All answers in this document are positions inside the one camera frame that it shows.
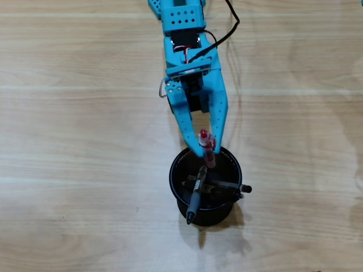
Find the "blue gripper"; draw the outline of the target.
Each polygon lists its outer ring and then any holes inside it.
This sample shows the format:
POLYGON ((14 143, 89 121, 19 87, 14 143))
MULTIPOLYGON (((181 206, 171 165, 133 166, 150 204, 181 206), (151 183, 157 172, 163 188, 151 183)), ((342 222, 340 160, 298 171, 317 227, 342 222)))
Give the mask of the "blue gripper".
POLYGON ((181 83, 166 80, 166 95, 181 135, 193 153, 203 157, 204 152, 195 136, 191 112, 210 112, 210 125, 216 140, 214 153, 221 149, 228 107, 213 107, 209 103, 226 98, 225 85, 220 70, 199 72, 181 77, 181 83))

